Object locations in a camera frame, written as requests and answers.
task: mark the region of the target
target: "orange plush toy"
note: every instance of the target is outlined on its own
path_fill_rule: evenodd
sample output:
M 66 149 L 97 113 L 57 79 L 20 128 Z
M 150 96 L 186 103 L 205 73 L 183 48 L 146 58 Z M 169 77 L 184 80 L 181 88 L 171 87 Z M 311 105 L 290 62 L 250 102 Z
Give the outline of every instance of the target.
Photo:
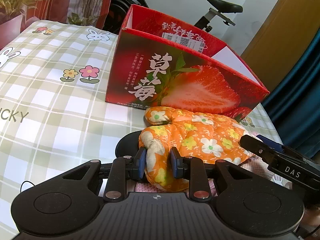
M 172 175 L 172 147 L 177 147 L 181 156 L 198 157 L 212 164 L 225 159 L 238 165 L 253 155 L 239 145 L 241 136 L 249 132 L 224 115 L 156 106 L 148 108 L 145 117 L 155 126 L 141 132 L 139 147 L 147 149 L 148 181 L 161 190 L 177 192 L 189 187 L 188 180 L 174 179 Z

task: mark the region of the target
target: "black bicycle saddle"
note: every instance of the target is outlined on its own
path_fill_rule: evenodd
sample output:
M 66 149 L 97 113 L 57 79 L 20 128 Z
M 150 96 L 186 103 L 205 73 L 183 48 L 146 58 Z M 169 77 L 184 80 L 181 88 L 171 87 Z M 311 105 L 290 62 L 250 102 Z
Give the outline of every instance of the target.
M 222 0 L 207 0 L 213 7 L 215 7 L 220 13 L 238 13 L 243 12 L 241 5 L 222 1 Z

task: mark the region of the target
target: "bunny print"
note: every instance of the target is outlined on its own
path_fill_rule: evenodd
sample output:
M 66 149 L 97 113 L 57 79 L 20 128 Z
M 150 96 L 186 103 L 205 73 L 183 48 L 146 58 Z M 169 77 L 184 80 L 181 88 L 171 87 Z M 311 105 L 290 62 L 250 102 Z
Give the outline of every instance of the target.
M 110 33 L 105 32 L 105 33 L 97 33 L 93 29 L 89 29 L 89 34 L 87 35 L 87 38 L 89 41 L 108 41 L 109 40 L 109 35 Z
M 11 53 L 13 50 L 12 47 L 6 48 L 4 49 L 1 53 L 0 53 L 0 68 L 11 58 L 17 57 L 18 55 L 20 55 L 20 51 L 16 51 L 14 53 Z

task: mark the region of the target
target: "brown wooden panel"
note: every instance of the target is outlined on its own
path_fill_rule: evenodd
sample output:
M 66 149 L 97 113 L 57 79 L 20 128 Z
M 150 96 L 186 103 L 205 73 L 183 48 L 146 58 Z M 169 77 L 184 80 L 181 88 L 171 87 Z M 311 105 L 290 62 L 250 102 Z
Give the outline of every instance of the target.
M 241 57 L 271 92 L 320 27 L 320 0 L 278 0 Z

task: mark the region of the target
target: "tablecloth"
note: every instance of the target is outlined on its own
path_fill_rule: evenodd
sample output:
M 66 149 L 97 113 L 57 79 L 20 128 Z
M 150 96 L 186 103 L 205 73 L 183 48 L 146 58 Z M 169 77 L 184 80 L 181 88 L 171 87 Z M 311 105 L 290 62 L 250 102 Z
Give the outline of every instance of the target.
M 146 127 L 143 110 L 105 102 L 117 36 L 92 38 L 90 29 L 102 33 L 38 21 L 2 50 L 20 54 L 0 63 L 1 240 L 18 233 L 10 207 L 23 181 L 38 184 L 91 159 L 110 163 L 118 141 Z M 281 143 L 260 104 L 241 124 Z

